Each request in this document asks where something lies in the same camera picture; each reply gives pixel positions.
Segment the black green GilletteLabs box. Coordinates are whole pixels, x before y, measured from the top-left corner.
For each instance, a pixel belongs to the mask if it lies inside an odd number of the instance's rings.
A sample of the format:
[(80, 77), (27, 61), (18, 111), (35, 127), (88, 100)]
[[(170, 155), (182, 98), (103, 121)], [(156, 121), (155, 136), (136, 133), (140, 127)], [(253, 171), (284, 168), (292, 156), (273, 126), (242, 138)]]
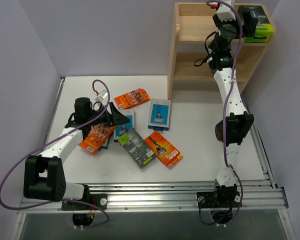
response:
[(261, 5), (240, 5), (238, 8), (238, 13), (242, 20), (242, 26), (244, 23), (242, 12), (244, 10), (253, 11), (258, 19), (258, 24), (256, 25), (255, 34), (253, 37), (244, 37), (243, 32), (243, 39), (246, 43), (267, 43), (273, 32), (274, 29), (264, 11), (264, 8)]
[(153, 150), (135, 128), (125, 131), (118, 138), (118, 142), (140, 169), (143, 169), (150, 161), (156, 158)]

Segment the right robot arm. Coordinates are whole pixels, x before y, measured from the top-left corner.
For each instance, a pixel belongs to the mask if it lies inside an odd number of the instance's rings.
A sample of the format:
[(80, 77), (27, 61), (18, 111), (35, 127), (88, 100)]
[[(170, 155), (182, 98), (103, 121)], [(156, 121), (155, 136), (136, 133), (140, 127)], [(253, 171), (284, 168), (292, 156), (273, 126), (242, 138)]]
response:
[(223, 3), (212, 4), (211, 7), (216, 9), (212, 19), (218, 31), (206, 48), (207, 63), (223, 104), (222, 120), (215, 126), (215, 136), (223, 145), (223, 156), (212, 200), (215, 205), (222, 207), (241, 197), (237, 192), (238, 153), (254, 122), (254, 116), (248, 113), (243, 104), (236, 78), (237, 55), (232, 55), (231, 48), (232, 40), (243, 36), (240, 16)]

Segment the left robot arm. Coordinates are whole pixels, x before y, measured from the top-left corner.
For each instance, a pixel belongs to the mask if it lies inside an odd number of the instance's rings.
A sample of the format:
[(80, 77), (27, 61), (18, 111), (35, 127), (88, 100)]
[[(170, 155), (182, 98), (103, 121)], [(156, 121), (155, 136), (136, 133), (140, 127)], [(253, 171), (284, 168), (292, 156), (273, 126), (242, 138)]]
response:
[(80, 210), (90, 206), (91, 197), (85, 184), (67, 182), (63, 164), (72, 151), (90, 133), (93, 126), (115, 127), (130, 122), (114, 104), (110, 109), (101, 105), (98, 110), (88, 97), (77, 98), (74, 112), (70, 115), (61, 135), (48, 149), (25, 160), (23, 195), (28, 199), (59, 202), (73, 200)]

